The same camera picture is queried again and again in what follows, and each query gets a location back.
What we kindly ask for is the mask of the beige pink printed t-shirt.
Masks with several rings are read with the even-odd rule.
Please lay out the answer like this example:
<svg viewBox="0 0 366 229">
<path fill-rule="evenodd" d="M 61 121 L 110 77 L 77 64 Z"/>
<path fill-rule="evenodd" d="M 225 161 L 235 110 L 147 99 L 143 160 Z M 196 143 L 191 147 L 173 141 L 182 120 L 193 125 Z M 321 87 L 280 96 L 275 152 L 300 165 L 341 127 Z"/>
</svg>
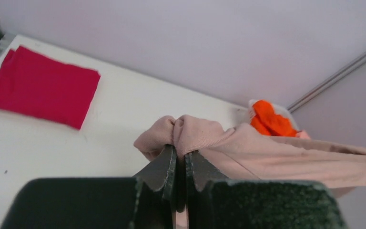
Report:
<svg viewBox="0 0 366 229">
<path fill-rule="evenodd" d="M 173 145 L 179 159 L 192 151 L 205 157 L 227 176 L 239 179 L 305 179 L 319 181 L 338 196 L 366 186 L 366 148 L 266 136 L 248 124 L 224 130 L 218 122 L 183 115 L 157 120 L 134 142 L 147 159 L 164 145 Z"/>
</svg>

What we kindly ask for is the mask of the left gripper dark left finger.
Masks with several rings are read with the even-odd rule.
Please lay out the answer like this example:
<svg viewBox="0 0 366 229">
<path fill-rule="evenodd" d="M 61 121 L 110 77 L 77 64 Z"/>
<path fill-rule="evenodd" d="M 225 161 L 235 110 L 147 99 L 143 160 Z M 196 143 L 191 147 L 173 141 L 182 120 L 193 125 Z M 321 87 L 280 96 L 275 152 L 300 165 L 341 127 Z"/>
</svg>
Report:
<svg viewBox="0 0 366 229">
<path fill-rule="evenodd" d="M 166 145 L 132 177 L 38 178 L 16 195 L 3 229 L 173 229 L 177 155 Z"/>
</svg>

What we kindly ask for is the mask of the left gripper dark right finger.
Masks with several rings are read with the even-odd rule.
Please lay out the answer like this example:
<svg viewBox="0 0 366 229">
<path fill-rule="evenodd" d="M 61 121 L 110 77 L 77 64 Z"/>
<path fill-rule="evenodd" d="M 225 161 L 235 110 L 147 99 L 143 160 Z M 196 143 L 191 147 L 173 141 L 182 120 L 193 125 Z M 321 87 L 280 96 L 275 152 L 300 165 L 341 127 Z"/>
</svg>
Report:
<svg viewBox="0 0 366 229">
<path fill-rule="evenodd" d="M 190 229 L 345 229 L 321 183 L 230 179 L 199 152 L 185 156 Z"/>
</svg>

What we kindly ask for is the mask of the orange t-shirt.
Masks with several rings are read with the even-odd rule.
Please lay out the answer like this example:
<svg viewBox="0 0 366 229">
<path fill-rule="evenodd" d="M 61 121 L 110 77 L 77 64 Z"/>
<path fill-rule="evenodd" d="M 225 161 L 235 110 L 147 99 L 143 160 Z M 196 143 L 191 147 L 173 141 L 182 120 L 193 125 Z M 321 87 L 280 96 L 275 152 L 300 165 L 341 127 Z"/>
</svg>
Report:
<svg viewBox="0 0 366 229">
<path fill-rule="evenodd" d="M 259 100 L 249 106 L 250 125 L 262 135 L 296 137 L 298 130 L 290 120 L 277 114 L 270 102 Z"/>
</svg>

